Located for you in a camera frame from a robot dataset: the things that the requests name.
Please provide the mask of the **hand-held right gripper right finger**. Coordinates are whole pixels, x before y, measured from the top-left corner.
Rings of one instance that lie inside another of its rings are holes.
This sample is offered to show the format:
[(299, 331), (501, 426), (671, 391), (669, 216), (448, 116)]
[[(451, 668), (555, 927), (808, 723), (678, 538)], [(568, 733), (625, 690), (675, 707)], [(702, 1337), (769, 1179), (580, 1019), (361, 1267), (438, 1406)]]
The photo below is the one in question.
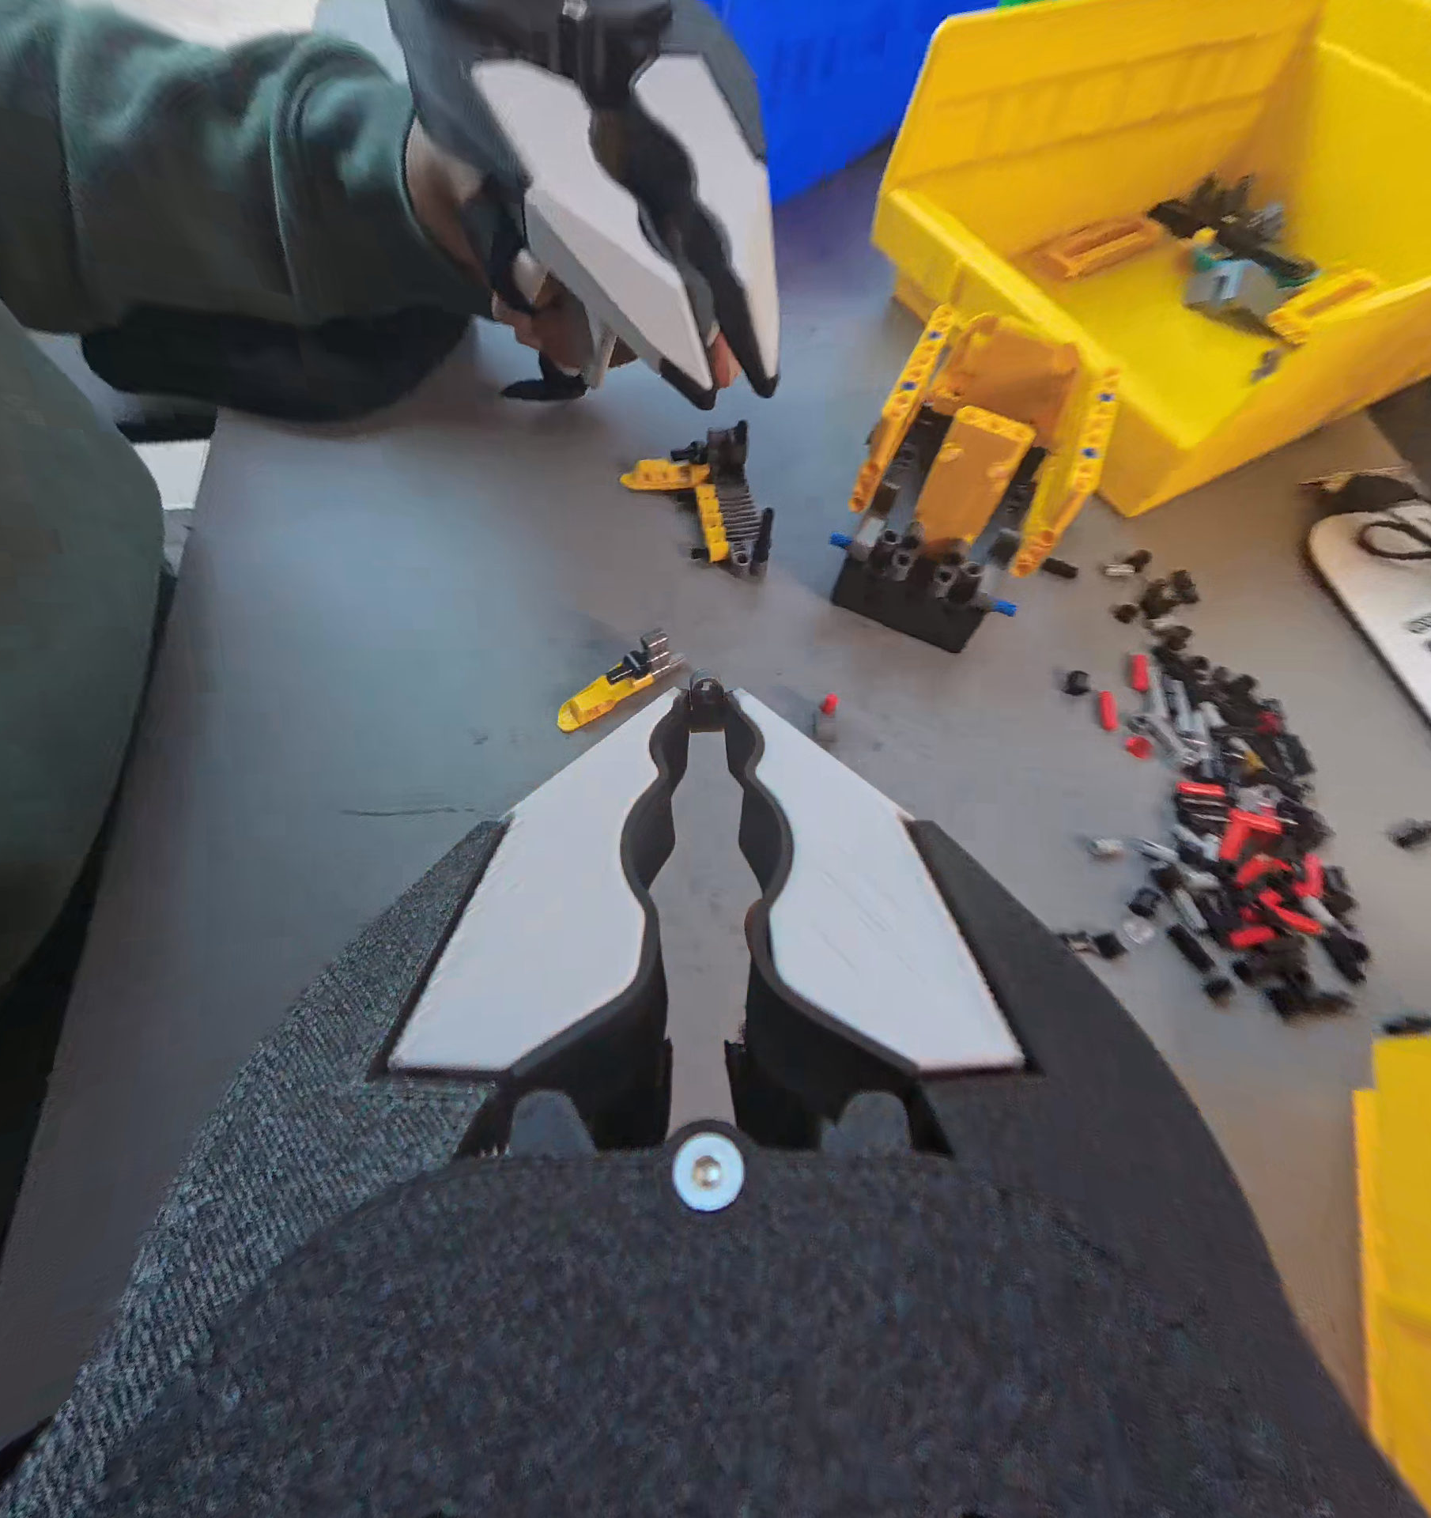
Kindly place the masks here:
[(739, 847), (758, 886), (727, 1044), (737, 1126), (818, 1136), (859, 1095), (1029, 1074), (927, 843), (958, 850), (751, 693), (727, 696)]

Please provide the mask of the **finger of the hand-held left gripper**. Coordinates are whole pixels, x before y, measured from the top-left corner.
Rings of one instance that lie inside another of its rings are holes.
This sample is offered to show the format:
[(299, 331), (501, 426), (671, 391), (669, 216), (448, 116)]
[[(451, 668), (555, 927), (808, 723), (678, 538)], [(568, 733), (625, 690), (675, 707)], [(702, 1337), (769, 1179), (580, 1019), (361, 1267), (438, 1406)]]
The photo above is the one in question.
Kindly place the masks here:
[(473, 65), (473, 88), (524, 175), (524, 247), (531, 296), (554, 287), (561, 314), (561, 371), (587, 390), (604, 385), (618, 350), (661, 377), (696, 409), (712, 410), (718, 385), (710, 348), (715, 296), (680, 231), (652, 212), (603, 165), (595, 114), (577, 86), (524, 61)]
[(750, 390), (769, 399), (780, 380), (781, 311), (764, 159), (701, 54), (661, 54), (633, 94), (688, 162), (688, 260)]

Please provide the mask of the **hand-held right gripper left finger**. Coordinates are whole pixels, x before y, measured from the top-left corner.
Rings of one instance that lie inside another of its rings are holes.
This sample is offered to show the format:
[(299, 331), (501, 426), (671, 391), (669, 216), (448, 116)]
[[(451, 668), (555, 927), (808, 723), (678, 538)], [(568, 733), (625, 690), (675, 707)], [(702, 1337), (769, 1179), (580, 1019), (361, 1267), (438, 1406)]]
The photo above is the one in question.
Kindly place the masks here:
[(688, 696), (663, 693), (506, 813), (394, 1028), (392, 1077), (490, 1085), (498, 1130), (530, 1093), (557, 1092), (593, 1141), (666, 1138), (650, 885), (674, 851), (688, 739)]

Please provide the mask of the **small yellow lego subassembly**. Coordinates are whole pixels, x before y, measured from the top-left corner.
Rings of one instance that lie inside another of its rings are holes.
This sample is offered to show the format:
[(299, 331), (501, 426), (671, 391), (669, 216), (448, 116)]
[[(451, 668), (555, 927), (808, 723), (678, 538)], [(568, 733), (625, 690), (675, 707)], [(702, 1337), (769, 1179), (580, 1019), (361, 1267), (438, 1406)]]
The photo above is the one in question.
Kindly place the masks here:
[(590, 685), (569, 696), (555, 714), (555, 728), (574, 734), (607, 717), (629, 698), (648, 692), (683, 666), (672, 650), (667, 633), (653, 628), (639, 638), (612, 668)]

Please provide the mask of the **yellow black lego model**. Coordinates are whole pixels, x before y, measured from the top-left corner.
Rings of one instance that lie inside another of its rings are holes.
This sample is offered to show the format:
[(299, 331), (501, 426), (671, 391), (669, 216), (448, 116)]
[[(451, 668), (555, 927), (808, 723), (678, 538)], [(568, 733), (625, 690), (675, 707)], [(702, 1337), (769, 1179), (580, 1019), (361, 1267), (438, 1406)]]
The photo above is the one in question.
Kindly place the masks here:
[(962, 654), (1017, 614), (1011, 581), (1053, 567), (1102, 483), (1120, 407), (1120, 369), (1077, 342), (936, 306), (868, 435), (830, 605)]

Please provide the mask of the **yellow lego subassembly with rack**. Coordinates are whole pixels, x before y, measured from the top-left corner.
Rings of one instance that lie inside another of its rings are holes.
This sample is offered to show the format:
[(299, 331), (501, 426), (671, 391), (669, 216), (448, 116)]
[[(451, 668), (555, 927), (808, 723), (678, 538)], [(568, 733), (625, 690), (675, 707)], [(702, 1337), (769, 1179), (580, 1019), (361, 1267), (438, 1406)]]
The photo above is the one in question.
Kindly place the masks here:
[(696, 524), (690, 560), (746, 581), (765, 579), (775, 510), (756, 502), (748, 481), (750, 424), (712, 428), (666, 458), (642, 459), (618, 478), (629, 492), (672, 499)]

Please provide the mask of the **pile of small lego pins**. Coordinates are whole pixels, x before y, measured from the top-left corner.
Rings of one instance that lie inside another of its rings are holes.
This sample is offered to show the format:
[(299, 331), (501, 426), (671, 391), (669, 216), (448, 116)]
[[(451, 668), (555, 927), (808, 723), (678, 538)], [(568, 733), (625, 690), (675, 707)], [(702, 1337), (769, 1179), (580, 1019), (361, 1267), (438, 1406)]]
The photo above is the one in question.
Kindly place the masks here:
[(1112, 652), (1067, 655), (1154, 790), (1088, 850), (1137, 872), (1116, 924), (1064, 935), (1118, 959), (1169, 941), (1219, 1006), (1284, 1024), (1362, 1013), (1431, 1038), (1431, 733), (1313, 573), (1245, 587), (1143, 548), (1090, 565)]

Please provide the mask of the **black lego parts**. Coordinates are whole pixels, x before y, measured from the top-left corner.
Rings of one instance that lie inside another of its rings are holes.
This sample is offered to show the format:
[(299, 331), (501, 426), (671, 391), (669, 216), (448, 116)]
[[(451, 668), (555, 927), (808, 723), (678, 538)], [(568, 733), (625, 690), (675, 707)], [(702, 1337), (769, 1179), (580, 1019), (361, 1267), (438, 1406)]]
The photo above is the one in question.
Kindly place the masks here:
[(1254, 186), (1252, 176), (1208, 175), (1186, 197), (1150, 206), (1145, 217), (1172, 238), (1196, 243), (1205, 233), (1222, 257), (1256, 263), (1278, 280), (1297, 279), (1295, 258), (1284, 252), (1286, 205), (1252, 206)]

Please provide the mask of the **grey lego piece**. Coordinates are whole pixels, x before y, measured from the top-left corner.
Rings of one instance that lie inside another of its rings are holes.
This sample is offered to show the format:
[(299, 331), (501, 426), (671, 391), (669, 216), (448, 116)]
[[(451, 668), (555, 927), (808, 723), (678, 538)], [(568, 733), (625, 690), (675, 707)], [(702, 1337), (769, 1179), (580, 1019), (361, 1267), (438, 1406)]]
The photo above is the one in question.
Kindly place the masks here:
[(1320, 274), (1317, 263), (1275, 249), (1257, 249), (1252, 255), (1224, 247), (1194, 249), (1181, 303), (1202, 317), (1262, 329)]

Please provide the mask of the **short yellow lego beam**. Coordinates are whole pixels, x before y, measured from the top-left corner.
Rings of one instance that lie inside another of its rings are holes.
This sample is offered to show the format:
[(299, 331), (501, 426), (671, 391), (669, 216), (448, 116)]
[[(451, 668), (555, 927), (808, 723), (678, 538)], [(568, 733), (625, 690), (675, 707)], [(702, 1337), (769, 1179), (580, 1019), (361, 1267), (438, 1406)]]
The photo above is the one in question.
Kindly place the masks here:
[(1343, 268), (1319, 273), (1267, 314), (1264, 325), (1279, 342), (1301, 348), (1325, 325), (1382, 290), (1384, 282), (1371, 271)]

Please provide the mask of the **person's left hand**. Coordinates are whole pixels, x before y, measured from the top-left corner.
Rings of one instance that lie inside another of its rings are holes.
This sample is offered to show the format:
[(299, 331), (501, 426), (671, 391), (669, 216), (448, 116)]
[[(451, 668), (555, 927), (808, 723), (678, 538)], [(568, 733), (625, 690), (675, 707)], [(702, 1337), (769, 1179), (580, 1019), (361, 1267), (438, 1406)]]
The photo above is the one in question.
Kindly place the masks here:
[(482, 181), (463, 162), (443, 152), (421, 121), (413, 121), (403, 144), (403, 184), (421, 230), (489, 296), (490, 320), (514, 334), (555, 371), (582, 372), (587, 333), (573, 295), (547, 276), (536, 296), (514, 306), (486, 273), (482, 257), (463, 227), (463, 214), (482, 192)]

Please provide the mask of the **person's green sweatshirt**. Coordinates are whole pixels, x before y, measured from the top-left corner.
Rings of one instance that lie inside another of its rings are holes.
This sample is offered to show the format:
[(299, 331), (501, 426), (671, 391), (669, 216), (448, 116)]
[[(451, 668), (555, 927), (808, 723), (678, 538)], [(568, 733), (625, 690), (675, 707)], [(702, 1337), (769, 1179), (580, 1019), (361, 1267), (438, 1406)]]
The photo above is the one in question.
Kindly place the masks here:
[(158, 625), (157, 484), (0, 301), (0, 1262)]

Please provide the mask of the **white book stand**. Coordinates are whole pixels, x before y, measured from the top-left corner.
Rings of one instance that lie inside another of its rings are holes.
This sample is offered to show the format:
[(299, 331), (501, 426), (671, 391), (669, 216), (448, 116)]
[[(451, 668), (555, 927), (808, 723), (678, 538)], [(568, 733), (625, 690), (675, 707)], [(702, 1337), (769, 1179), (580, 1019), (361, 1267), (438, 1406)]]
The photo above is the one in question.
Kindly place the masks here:
[(1406, 633), (1406, 620), (1431, 606), (1431, 562), (1388, 560), (1368, 552), (1358, 538), (1377, 521), (1411, 522), (1431, 535), (1431, 503), (1407, 502), (1325, 518), (1311, 529), (1308, 559), (1431, 730), (1431, 657)]

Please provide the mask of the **yellow bin with small parts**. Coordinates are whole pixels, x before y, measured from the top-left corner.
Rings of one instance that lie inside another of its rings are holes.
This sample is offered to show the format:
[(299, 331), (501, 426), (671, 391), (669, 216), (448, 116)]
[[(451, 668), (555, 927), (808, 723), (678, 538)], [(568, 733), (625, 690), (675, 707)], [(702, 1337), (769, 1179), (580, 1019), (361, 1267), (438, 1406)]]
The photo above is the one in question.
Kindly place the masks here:
[(1352, 1136), (1368, 1427), (1431, 1515), (1431, 1033), (1374, 1044)]

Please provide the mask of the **large yellow storage bin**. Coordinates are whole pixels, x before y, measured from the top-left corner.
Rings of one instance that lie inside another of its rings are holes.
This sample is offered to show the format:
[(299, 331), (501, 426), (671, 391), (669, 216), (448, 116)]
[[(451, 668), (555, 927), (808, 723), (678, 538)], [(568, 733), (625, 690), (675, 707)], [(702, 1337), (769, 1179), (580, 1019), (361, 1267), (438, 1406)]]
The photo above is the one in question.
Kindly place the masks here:
[[(1202, 181), (1369, 279), (1292, 347), (1183, 303), (1167, 235), (1077, 279), (1041, 257)], [(1118, 371), (1101, 491), (1137, 518), (1431, 377), (1431, 4), (1088, 2), (933, 34), (873, 243), (919, 317), (1001, 314)]]

